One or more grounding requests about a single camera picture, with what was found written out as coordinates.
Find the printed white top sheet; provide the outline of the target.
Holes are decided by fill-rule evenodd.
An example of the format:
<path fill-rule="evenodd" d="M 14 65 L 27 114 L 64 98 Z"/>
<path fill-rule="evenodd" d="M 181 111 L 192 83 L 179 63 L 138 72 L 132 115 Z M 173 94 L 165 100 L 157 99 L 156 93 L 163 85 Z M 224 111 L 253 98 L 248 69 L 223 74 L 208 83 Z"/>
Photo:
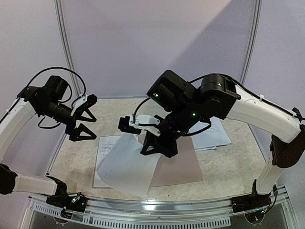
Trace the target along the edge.
<path fill-rule="evenodd" d="M 118 141 L 120 136 L 104 136 L 100 137 L 97 156 L 96 156 L 96 165 L 94 169 L 94 178 L 93 178 L 93 187 L 94 188 L 108 188 L 101 178 L 99 177 L 97 170 L 100 162 L 107 156 L 109 151 L 113 148 L 115 143 Z"/>

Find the printed white sheet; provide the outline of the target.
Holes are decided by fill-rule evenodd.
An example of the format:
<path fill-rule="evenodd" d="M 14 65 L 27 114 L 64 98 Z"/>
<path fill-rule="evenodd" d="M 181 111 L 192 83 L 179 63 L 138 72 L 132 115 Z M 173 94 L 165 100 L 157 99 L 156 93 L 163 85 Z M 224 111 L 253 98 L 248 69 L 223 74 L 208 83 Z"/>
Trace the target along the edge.
<path fill-rule="evenodd" d="M 96 165 L 94 169 L 94 178 L 93 178 L 93 187 L 94 188 L 108 188 L 101 178 L 99 177 L 97 170 L 100 162 L 107 156 L 109 151 L 113 148 L 115 143 L 118 141 L 120 136 L 104 136 L 100 137 L 97 156 L 96 156 Z"/>
<path fill-rule="evenodd" d="M 161 154 L 144 156 L 142 148 L 135 135 L 123 134 L 98 163 L 98 177 L 117 191 L 145 196 Z"/>

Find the pink paper folder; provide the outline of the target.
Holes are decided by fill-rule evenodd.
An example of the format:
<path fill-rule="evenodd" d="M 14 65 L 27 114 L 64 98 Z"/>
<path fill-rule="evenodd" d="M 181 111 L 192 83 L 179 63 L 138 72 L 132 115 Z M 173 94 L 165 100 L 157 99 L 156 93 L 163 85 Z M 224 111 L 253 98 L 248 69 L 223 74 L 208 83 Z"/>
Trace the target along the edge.
<path fill-rule="evenodd" d="M 177 140 L 178 154 L 172 158 L 164 155 L 158 160 L 150 187 L 162 187 L 203 181 L 201 168 L 191 137 Z"/>

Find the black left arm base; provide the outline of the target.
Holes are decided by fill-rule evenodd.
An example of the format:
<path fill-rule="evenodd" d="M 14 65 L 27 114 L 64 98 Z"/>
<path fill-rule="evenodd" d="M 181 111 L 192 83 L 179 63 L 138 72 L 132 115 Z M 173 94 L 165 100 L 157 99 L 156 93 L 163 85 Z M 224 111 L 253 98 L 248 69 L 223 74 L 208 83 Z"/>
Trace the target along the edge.
<path fill-rule="evenodd" d="M 84 212 L 87 206 L 88 198 L 81 192 L 57 192 L 53 196 L 48 196 L 46 203 L 55 207 L 72 210 L 77 212 Z"/>

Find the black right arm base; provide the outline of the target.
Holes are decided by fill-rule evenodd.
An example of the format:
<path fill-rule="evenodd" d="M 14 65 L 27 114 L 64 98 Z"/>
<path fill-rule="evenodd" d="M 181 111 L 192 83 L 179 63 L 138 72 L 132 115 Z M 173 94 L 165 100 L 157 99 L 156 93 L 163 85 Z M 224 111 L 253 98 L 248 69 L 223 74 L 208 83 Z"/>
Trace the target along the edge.
<path fill-rule="evenodd" d="M 250 194 L 230 198 L 234 213 L 260 209 L 271 204 L 271 193 L 259 194 L 254 188 Z"/>

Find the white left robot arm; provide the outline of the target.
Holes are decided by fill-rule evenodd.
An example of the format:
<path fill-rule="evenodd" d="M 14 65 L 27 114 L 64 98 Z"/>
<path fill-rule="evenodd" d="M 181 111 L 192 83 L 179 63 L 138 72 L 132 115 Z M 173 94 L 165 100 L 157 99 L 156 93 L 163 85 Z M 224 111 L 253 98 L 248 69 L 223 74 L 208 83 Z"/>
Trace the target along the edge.
<path fill-rule="evenodd" d="M 62 102 L 62 98 L 69 87 L 69 83 L 60 76 L 52 75 L 42 87 L 26 86 L 8 109 L 0 122 L 0 158 L 8 158 L 10 146 L 17 140 L 28 139 L 34 142 L 36 134 L 29 125 L 32 118 L 37 116 L 49 117 L 58 124 L 65 125 L 65 134 L 73 142 L 94 140 L 96 134 L 87 128 L 84 122 L 96 122 L 96 117 L 90 108 L 97 103 L 97 96 L 82 95 L 70 108 Z M 67 207 L 71 197 L 66 193 L 64 182 L 54 177 L 18 174 L 8 165 L 0 164 L 0 193 L 2 195 L 13 192 L 37 193 L 52 196 L 60 207 Z"/>

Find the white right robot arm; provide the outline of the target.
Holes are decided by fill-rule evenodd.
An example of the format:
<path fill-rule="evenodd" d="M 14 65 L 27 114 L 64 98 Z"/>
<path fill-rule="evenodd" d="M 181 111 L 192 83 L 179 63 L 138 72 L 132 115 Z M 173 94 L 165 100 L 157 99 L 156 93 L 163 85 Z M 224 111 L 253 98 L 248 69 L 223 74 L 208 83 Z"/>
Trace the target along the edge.
<path fill-rule="evenodd" d="M 171 70 L 165 71 L 147 92 L 166 112 L 160 118 L 136 114 L 133 121 L 147 131 L 144 153 L 177 154 L 176 140 L 190 134 L 198 122 L 210 124 L 213 117 L 254 125 L 271 134 L 271 159 L 246 198 L 250 208 L 264 202 L 283 170 L 295 165 L 305 150 L 305 126 L 297 109 L 286 110 L 256 95 L 234 78 L 211 73 L 199 77 L 196 87 Z"/>

